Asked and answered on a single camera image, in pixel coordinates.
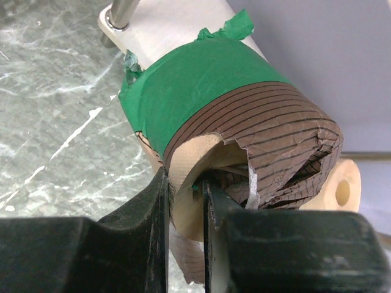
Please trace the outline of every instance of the green tape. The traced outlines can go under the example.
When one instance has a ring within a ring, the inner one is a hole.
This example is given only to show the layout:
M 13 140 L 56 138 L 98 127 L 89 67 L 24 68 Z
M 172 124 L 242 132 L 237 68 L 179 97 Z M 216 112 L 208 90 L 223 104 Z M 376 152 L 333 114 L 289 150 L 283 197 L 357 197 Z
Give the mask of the green tape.
M 178 129 L 214 99 L 256 82 L 290 83 L 240 41 L 253 28 L 243 10 L 223 29 L 213 34 L 201 30 L 197 40 L 166 54 L 144 72 L 135 74 L 128 66 L 120 103 L 133 130 L 142 131 L 161 157 Z

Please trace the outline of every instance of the metal post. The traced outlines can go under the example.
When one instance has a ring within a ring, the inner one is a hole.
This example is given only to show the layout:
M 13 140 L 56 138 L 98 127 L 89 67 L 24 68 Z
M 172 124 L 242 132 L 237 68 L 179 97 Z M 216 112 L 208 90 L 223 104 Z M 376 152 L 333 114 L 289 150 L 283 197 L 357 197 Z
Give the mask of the metal post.
M 139 3 L 140 0 L 114 0 L 106 15 L 108 25 L 110 25 L 112 29 L 126 29 L 129 25 L 129 20 Z M 107 48 L 115 46 L 105 34 L 102 35 L 101 42 Z
M 355 161 L 391 161 L 391 152 L 390 151 L 374 151 L 374 152 L 365 152 L 365 151 L 350 151 L 342 152 L 342 159 L 352 159 Z

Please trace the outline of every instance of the gray marble countertop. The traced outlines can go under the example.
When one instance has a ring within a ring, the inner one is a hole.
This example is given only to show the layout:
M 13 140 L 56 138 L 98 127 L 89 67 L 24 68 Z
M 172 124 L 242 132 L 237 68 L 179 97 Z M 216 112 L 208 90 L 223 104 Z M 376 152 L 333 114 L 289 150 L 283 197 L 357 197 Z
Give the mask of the gray marble countertop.
M 116 98 L 123 54 L 100 43 L 108 4 L 0 2 L 0 217 L 96 220 L 150 182 Z M 170 292 L 203 292 L 169 268 Z

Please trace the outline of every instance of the white wall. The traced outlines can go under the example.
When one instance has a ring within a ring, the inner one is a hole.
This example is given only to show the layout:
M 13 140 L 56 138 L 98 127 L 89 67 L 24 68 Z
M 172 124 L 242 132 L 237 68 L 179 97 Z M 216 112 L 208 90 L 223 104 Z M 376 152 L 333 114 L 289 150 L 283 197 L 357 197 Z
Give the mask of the white wall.
M 345 151 L 391 151 L 387 0 L 228 0 L 282 74 L 341 126 Z M 361 212 L 391 234 L 391 162 L 359 163 Z

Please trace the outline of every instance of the wrapped cylinder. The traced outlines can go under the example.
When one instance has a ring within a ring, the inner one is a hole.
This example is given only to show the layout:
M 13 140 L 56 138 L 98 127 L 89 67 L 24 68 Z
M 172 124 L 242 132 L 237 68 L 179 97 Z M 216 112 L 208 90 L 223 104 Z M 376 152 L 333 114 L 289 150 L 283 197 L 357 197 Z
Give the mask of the wrapped cylinder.
M 154 170 L 168 169 L 172 223 L 189 241 L 203 240 L 202 173 L 247 209 L 298 209 L 342 149 L 336 122 L 241 42 L 253 29 L 242 11 L 144 72 L 134 56 L 126 67 L 121 105 Z

